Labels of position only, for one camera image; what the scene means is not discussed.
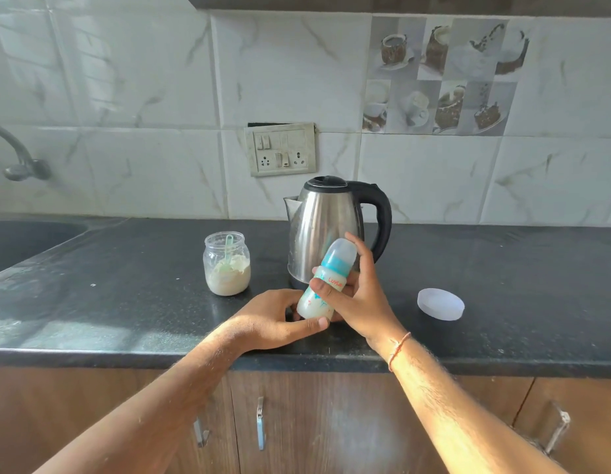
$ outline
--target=stainless steel kettle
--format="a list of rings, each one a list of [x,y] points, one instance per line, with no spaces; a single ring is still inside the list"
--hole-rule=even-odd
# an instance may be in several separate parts
[[[345,231],[365,239],[360,204],[377,210],[378,234],[371,251],[377,261],[391,234],[391,204],[375,184],[317,176],[304,184],[298,197],[283,199],[290,221],[288,273],[297,289],[305,289],[335,239]]]

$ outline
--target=translucent bottle cap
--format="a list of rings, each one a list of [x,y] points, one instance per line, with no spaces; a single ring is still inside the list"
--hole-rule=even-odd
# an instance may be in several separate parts
[[[349,275],[357,254],[356,245],[345,238],[338,238],[332,243],[321,263],[321,266],[336,271],[343,277]]]
[[[417,295],[417,307],[441,321],[455,321],[464,313],[464,302],[448,291],[428,287]]]

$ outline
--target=person's right hand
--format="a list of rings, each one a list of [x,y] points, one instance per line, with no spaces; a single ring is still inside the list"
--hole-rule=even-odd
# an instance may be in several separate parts
[[[360,274],[354,296],[343,294],[319,278],[310,280],[312,290],[332,306],[383,359],[388,359],[395,343],[407,333],[389,306],[378,278],[374,258],[360,238],[346,232],[360,255]]]

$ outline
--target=open jar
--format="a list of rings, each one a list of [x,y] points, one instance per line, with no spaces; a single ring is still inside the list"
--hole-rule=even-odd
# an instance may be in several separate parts
[[[220,231],[204,240],[204,277],[212,293],[232,296],[251,281],[251,254],[238,231]]]

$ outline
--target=jar rim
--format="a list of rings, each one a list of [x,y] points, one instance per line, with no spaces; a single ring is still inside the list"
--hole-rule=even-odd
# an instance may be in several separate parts
[[[242,246],[244,244],[244,235],[238,231],[219,231],[210,234],[204,239],[204,245],[207,248],[214,250],[223,250],[226,248],[226,237],[233,236],[232,247]]]

